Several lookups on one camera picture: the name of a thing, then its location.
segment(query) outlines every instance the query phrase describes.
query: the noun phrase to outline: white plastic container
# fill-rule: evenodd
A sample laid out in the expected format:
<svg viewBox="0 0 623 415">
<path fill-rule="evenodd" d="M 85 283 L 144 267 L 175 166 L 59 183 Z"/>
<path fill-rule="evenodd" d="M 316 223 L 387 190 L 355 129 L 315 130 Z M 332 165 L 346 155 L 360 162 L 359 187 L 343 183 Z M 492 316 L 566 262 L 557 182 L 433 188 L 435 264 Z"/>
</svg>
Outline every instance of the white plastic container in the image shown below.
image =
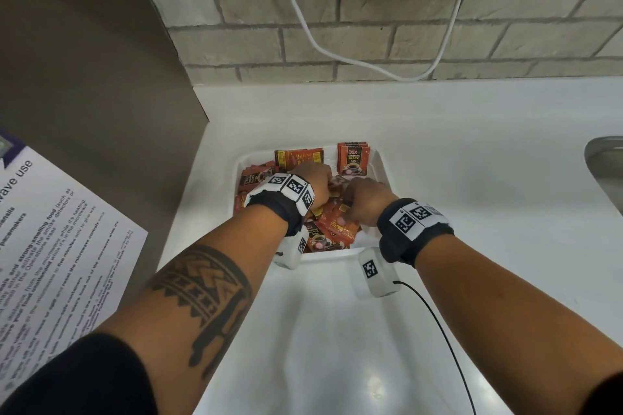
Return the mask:
<svg viewBox="0 0 623 415">
<path fill-rule="evenodd" d="M 305 145 L 303 147 L 281 147 L 283 150 L 294 150 L 300 148 L 319 148 L 321 146 L 315 145 Z M 331 166 L 331 170 L 333 171 L 333 175 L 336 174 L 336 167 L 338 162 L 338 147 L 337 145 L 330 146 L 322 146 L 324 149 L 324 163 Z M 254 153 L 249 153 L 244 156 L 238 158 L 236 162 L 236 168 L 231 178 L 231 199 L 230 199 L 230 212 L 233 214 L 234 212 L 234 197 L 236 192 L 238 191 L 238 182 L 240 181 L 240 175 L 242 175 L 242 171 L 244 168 L 249 167 L 253 164 L 263 164 L 267 161 L 271 161 L 275 159 L 275 151 L 274 150 L 265 150 L 265 151 L 256 151 Z M 388 171 L 385 169 L 383 164 L 383 158 L 381 153 L 375 148 L 370 147 L 370 158 L 368 159 L 368 175 L 372 179 L 383 182 L 389 187 L 392 187 L 391 180 L 389 177 Z M 381 238 L 381 234 L 376 228 L 368 228 L 363 227 L 364 229 L 357 233 L 357 237 L 355 237 L 354 243 L 351 245 L 350 249 L 337 249 L 334 251 L 318 251 L 315 253 L 305 253 L 303 254 L 303 262 L 311 261 L 317 259 L 328 259 L 335 257 L 342 257 L 346 255 L 359 254 L 364 248 L 371 246 L 379 246 L 379 239 Z"/>
</svg>

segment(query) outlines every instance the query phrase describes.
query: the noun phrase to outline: tattoo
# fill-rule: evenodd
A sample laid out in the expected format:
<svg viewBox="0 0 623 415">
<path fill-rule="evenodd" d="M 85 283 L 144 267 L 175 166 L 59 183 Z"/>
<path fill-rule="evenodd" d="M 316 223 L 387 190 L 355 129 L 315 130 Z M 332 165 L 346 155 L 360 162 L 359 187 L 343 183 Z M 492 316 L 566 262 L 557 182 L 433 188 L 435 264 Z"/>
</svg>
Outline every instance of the tattoo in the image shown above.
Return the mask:
<svg viewBox="0 0 623 415">
<path fill-rule="evenodd" d="M 188 365 L 199 365 L 209 348 L 214 357 L 201 374 L 206 378 L 221 362 L 251 306 L 251 285 L 227 256 L 194 244 L 156 276 L 152 290 L 163 289 L 165 297 L 177 297 L 178 306 L 190 306 L 191 317 L 201 319 Z"/>
</svg>

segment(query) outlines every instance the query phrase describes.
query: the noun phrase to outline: black sleeve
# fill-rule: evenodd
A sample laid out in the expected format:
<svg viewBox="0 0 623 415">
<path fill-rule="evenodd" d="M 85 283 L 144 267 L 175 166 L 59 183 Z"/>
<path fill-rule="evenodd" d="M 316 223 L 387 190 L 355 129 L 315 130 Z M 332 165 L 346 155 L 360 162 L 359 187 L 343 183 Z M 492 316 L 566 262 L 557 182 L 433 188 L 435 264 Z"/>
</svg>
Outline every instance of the black sleeve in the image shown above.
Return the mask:
<svg viewBox="0 0 623 415">
<path fill-rule="evenodd" d="M 580 415 L 623 413 L 623 373 L 603 381 L 588 397 Z"/>
<path fill-rule="evenodd" d="M 123 341 L 93 333 L 43 366 L 0 407 L 0 415 L 157 415 L 142 362 Z"/>
</svg>

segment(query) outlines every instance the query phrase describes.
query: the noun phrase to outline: printed notice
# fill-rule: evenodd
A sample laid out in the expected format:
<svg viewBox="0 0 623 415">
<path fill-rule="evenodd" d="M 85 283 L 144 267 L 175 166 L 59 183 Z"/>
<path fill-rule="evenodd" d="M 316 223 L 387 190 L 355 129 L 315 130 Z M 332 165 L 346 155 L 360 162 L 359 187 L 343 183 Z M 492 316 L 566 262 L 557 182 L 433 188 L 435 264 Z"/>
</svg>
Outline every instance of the printed notice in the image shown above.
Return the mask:
<svg viewBox="0 0 623 415">
<path fill-rule="evenodd" d="M 146 237 L 0 132 L 0 403 L 116 310 Z"/>
</svg>

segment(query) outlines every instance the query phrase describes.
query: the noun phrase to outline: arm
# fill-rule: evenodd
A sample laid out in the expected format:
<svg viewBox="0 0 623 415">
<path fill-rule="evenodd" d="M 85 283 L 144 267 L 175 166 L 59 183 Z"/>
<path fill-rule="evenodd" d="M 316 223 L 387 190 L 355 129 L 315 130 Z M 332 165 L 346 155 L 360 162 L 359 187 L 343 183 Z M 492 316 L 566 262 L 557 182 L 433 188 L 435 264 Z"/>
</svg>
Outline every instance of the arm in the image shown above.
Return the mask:
<svg viewBox="0 0 623 415">
<path fill-rule="evenodd" d="M 329 166 L 293 173 L 328 199 Z M 191 414 L 236 335 L 287 231 L 269 208 L 245 207 L 162 269 L 97 331 L 129 344 L 143 362 L 160 415 Z"/>
<path fill-rule="evenodd" d="M 348 219 L 375 226 L 397 199 L 353 180 Z M 623 349 L 595 327 L 452 235 L 432 239 L 415 268 L 463 349 L 515 413 L 579 413 L 623 371 Z"/>
</svg>

